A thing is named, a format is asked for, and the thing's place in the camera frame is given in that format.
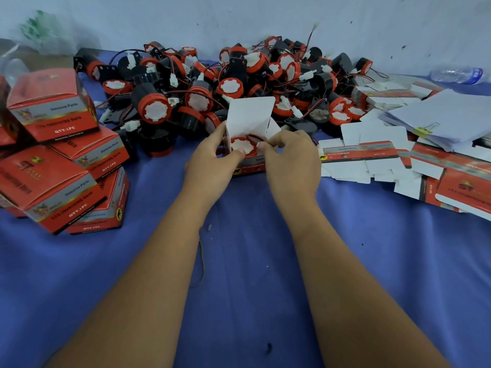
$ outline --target blue tablecloth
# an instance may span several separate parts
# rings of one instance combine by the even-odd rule
[[[103,100],[100,85],[81,77],[90,95]],[[457,87],[491,94],[486,84]],[[125,167],[131,192],[121,229],[52,236],[0,210],[1,367],[40,366],[70,338],[177,196],[197,144],[178,139],[169,156],[140,153],[138,163]],[[317,200],[452,365],[490,366],[491,222],[392,188],[323,178]],[[175,367],[321,367],[293,242],[265,174],[231,181],[201,240],[206,277],[189,290]],[[192,282],[201,273],[197,256]]]

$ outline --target stack of boxes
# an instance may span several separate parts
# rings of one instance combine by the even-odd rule
[[[53,234],[121,226],[129,159],[72,68],[0,76],[0,206]]]

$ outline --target hand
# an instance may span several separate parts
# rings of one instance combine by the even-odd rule
[[[273,148],[284,148],[278,154]],[[274,201],[282,210],[285,202],[315,203],[321,181],[321,159],[310,137],[303,130],[282,130],[257,145],[266,158],[266,176]]]
[[[246,155],[244,150],[235,149],[217,158],[216,151],[224,134],[225,122],[199,144],[186,166],[181,194],[192,196],[194,203],[206,210],[205,214],[224,193],[232,173]]]

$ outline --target forearm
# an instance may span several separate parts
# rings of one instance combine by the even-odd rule
[[[181,194],[50,366],[171,367],[207,210]]]
[[[313,202],[282,212],[295,242],[326,366],[448,366]]]

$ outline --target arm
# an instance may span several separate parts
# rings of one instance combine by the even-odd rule
[[[272,146],[284,147],[283,153]],[[325,365],[448,367],[322,214],[315,201],[321,161],[310,138],[282,131],[258,148],[292,233]]]
[[[216,157],[224,131],[198,146],[155,232],[49,367],[172,367],[199,229],[244,157]]]

